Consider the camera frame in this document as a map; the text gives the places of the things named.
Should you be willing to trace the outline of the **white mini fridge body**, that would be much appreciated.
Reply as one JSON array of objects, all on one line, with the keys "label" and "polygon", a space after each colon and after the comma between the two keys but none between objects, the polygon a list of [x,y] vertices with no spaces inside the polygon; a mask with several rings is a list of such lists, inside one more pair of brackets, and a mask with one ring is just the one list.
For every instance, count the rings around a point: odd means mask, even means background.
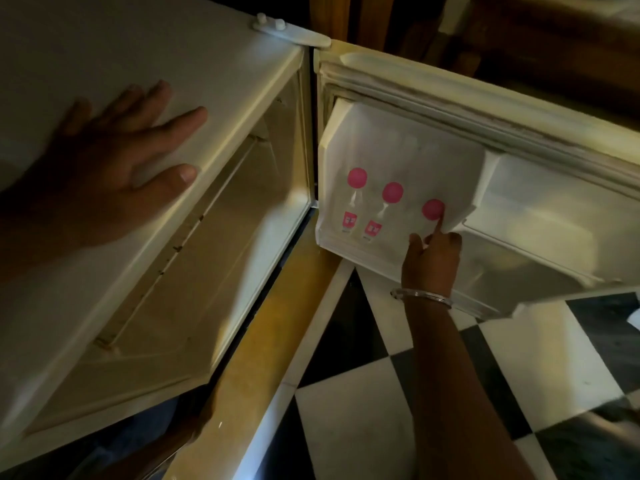
[{"label": "white mini fridge body", "polygon": [[308,48],[211,0],[0,0],[0,191],[76,96],[169,83],[206,123],[134,173],[187,192],[126,237],[0,283],[0,478],[89,465],[84,441],[209,382],[313,197]]}]

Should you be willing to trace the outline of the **white fridge door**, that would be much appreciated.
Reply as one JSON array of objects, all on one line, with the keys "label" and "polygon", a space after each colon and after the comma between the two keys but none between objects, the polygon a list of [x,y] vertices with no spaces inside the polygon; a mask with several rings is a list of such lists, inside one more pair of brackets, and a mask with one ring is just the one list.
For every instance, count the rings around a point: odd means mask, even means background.
[{"label": "white fridge door", "polygon": [[[452,230],[442,226],[463,238],[456,308],[500,319],[524,305],[640,287],[640,130],[337,41],[314,50],[314,69],[320,140],[341,98],[442,128],[500,157],[480,208]],[[318,245],[400,281],[409,235],[389,253],[320,241],[320,217],[319,205]]]}]

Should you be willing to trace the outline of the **pink capped clear bottle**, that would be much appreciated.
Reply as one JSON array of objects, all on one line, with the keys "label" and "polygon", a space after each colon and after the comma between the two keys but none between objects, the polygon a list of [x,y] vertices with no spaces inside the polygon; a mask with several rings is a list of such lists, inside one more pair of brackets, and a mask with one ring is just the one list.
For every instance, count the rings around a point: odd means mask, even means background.
[{"label": "pink capped clear bottle", "polygon": [[377,241],[380,233],[386,231],[396,217],[398,204],[404,195],[404,188],[398,182],[389,182],[384,187],[372,190],[366,201],[364,227],[360,239],[364,242]]},{"label": "pink capped clear bottle", "polygon": [[364,190],[367,179],[367,172],[363,168],[353,168],[348,172],[340,211],[340,229],[345,235],[353,234],[356,225],[360,222],[365,208]]},{"label": "pink capped clear bottle", "polygon": [[439,199],[430,199],[420,209],[420,234],[425,237],[432,234],[440,218],[443,217],[445,204]]}]

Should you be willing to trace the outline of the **person's left forearm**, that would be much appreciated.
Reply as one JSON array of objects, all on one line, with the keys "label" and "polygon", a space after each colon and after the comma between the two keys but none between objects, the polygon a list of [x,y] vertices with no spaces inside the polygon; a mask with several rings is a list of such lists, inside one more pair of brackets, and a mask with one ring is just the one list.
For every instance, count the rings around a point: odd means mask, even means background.
[{"label": "person's left forearm", "polygon": [[0,283],[55,259],[56,230],[48,213],[20,201],[12,189],[0,192]]}]

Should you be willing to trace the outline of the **person's right hand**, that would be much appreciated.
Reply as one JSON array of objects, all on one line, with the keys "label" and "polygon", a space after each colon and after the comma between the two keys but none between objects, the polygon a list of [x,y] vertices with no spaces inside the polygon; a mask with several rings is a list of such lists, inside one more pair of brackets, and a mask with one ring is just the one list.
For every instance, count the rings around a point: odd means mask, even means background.
[{"label": "person's right hand", "polygon": [[401,271],[403,288],[451,297],[460,265],[462,237],[442,231],[444,217],[432,234],[423,239],[425,249],[421,256],[407,256],[406,252]]}]

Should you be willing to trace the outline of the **person's right forearm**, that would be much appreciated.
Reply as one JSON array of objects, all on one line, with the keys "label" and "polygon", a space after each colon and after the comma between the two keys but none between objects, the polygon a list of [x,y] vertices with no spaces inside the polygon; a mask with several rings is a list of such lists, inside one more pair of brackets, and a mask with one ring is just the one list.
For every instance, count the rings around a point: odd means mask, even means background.
[{"label": "person's right forearm", "polygon": [[419,480],[535,480],[442,303],[404,300],[415,361]]}]

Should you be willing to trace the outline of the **person's leg in blue trousers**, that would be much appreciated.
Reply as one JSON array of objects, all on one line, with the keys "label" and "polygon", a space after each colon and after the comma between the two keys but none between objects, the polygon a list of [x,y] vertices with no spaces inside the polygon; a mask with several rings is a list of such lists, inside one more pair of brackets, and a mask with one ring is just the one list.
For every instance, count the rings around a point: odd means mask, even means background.
[{"label": "person's leg in blue trousers", "polygon": [[161,480],[168,465],[212,418],[203,389],[138,413],[113,439],[95,446],[65,480]]}]

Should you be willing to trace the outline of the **translucent door shelf cover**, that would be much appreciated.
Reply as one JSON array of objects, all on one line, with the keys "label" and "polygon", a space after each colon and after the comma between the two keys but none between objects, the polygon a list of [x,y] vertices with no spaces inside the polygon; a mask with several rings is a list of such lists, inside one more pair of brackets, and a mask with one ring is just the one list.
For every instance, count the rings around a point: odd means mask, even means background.
[{"label": "translucent door shelf cover", "polygon": [[[443,230],[462,224],[484,200],[500,157],[482,144],[364,103],[338,98],[318,145],[321,217],[318,239],[398,250],[420,232],[420,209],[430,199],[445,204]],[[341,233],[340,211],[349,170],[367,172],[365,208],[351,235]],[[396,217],[377,241],[361,241],[372,190],[398,182],[404,195]]]}]

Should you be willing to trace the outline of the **person's left hand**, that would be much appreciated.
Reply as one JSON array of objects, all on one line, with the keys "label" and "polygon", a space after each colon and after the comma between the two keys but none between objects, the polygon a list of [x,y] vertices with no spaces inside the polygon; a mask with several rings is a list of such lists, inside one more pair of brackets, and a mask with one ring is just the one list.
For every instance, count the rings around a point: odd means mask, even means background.
[{"label": "person's left hand", "polygon": [[206,108],[199,106],[160,125],[159,117],[148,129],[114,132],[113,104],[121,94],[74,137],[60,137],[59,125],[44,154],[8,188],[51,216],[56,240],[65,248],[117,240],[171,205],[176,199],[159,211],[134,210],[127,195],[143,185],[134,183],[134,175],[177,150],[207,120]]}]

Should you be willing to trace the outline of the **white fridge door hinge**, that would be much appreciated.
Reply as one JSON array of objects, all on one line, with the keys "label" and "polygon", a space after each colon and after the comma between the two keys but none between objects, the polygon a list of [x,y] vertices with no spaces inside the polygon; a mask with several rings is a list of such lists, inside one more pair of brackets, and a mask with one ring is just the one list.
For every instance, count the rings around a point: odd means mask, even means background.
[{"label": "white fridge door hinge", "polygon": [[332,46],[332,39],[324,34],[288,23],[281,18],[269,17],[264,13],[256,15],[252,28],[299,46],[320,49]]}]

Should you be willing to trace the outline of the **dark wooden furniture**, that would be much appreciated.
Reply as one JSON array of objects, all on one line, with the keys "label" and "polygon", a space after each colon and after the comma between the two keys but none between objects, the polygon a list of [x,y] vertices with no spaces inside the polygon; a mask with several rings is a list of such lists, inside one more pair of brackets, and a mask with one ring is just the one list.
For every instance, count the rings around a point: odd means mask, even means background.
[{"label": "dark wooden furniture", "polygon": [[640,130],[640,0],[308,0],[310,27]]}]

